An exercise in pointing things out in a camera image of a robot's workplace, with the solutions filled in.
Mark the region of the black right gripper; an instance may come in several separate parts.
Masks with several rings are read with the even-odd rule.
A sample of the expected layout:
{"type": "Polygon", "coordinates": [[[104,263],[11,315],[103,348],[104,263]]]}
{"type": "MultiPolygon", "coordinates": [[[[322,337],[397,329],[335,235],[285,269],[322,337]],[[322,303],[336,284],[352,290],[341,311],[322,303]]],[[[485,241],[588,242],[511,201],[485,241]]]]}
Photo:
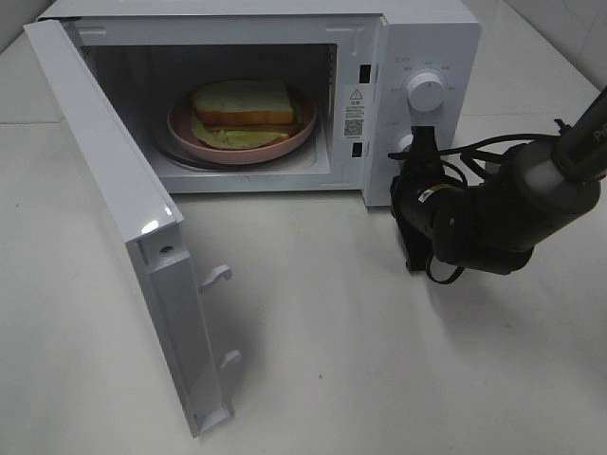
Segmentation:
{"type": "Polygon", "coordinates": [[[434,258],[454,261],[461,246],[455,225],[457,205],[468,187],[464,174],[441,159],[433,126],[413,126],[408,154],[391,154],[401,162],[390,187],[391,211],[411,273],[431,271],[434,258]]]}

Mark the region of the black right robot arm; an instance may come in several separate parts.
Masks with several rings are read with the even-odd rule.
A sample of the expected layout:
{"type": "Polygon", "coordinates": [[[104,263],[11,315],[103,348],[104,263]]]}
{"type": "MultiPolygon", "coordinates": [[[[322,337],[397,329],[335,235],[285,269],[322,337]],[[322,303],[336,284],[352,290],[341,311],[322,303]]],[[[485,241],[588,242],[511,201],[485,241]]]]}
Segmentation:
{"type": "Polygon", "coordinates": [[[453,266],[445,284],[467,269],[508,275],[534,247],[592,210],[606,177],[606,94],[559,132],[490,137],[439,150],[431,126],[415,126],[400,162],[391,213],[409,271],[453,266]]]}

